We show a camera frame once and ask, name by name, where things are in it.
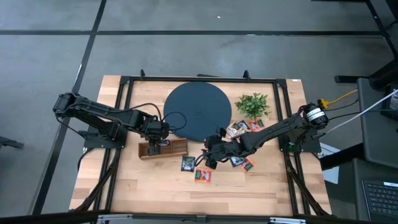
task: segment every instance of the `keyboard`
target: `keyboard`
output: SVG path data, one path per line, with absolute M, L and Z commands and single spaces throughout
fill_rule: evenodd
M 398 184 L 368 180 L 362 183 L 370 220 L 380 221 L 379 217 L 384 215 L 396 217 L 398 223 Z

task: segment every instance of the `black table leg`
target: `black table leg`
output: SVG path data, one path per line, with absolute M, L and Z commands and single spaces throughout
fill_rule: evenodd
M 24 147 L 24 143 L 20 143 L 15 140 L 11 140 L 0 136 L 0 148 L 1 146 L 11 146 L 14 148 L 22 149 Z
M 369 78 L 369 77 L 337 75 L 337 76 L 335 76 L 335 82 L 337 82 L 337 83 L 356 83 L 356 80 L 359 78 Z
M 327 170 L 345 162 L 350 162 L 354 158 L 364 159 L 363 143 L 351 146 L 332 155 L 322 157 L 319 161 L 321 162 L 322 170 Z

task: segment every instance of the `small card pack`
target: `small card pack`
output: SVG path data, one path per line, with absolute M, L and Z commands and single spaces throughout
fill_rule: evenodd
M 254 167 L 254 163 L 251 159 L 246 158 L 246 161 L 242 164 L 243 172 L 247 172 Z
M 231 161 L 233 167 L 237 167 L 246 162 L 246 158 L 236 156 L 231 157 L 229 160 Z
M 249 127 L 250 127 L 251 131 L 254 131 L 254 132 L 261 131 L 265 128 L 264 123 L 262 122 L 261 118 L 258 118 L 256 120 L 250 120 Z
M 226 128 L 226 137 L 231 139 L 233 137 L 239 136 L 243 133 L 248 132 L 248 126 L 244 121 L 239 122 L 238 124 L 236 123 L 231 123 L 227 128 Z
M 210 183 L 211 170 L 205 168 L 197 168 L 195 171 L 195 182 L 198 183 Z
M 195 169 L 195 157 L 183 156 L 181 163 L 181 171 L 193 172 L 194 169 Z
M 246 122 L 240 121 L 240 122 L 238 123 L 238 125 L 239 125 L 239 127 L 244 128 L 244 129 L 246 129 L 247 131 L 250 131 L 250 128 L 249 128 L 248 124 L 246 124 Z

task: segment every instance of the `yellow cable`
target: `yellow cable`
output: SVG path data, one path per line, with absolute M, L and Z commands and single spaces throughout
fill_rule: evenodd
M 356 91 L 358 91 L 358 89 L 353 90 L 353 91 L 351 91 L 351 92 L 349 92 L 349 93 L 347 93 L 347 94 L 344 94 L 343 96 L 337 98 L 336 100 L 333 100 L 332 102 L 328 102 L 328 105 L 331 105 L 331 104 L 333 104 L 333 103 L 336 103 L 337 101 L 343 99 L 344 97 L 350 96 L 351 94 L 355 93 Z
M 329 105 L 331 105 L 333 103 L 336 103 L 337 101 L 343 99 L 344 97 L 350 96 L 351 94 L 355 93 L 356 91 L 358 91 L 358 89 L 353 90 L 353 91 L 351 91 L 351 92 L 349 92 L 347 94 L 344 94 L 343 96 L 337 98 L 336 100 L 333 100 L 332 102 L 326 101 L 324 99 L 319 99 L 318 100 L 318 104 L 320 105 L 320 107 L 322 107 L 322 109 L 326 110 L 326 109 L 328 109 Z

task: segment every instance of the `white paper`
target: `white paper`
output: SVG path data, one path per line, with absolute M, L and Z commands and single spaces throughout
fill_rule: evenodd
M 322 142 L 321 142 L 321 150 L 322 151 L 321 151 L 320 155 L 318 155 L 319 158 L 322 158 L 324 156 L 329 156 L 335 152 L 340 152 L 339 149 L 337 149 L 335 147 L 331 147 Z M 333 167 L 331 169 L 324 170 L 323 171 L 323 179 L 326 181 L 329 181 L 333 184 L 338 184 L 338 171 L 339 171 L 339 167 Z

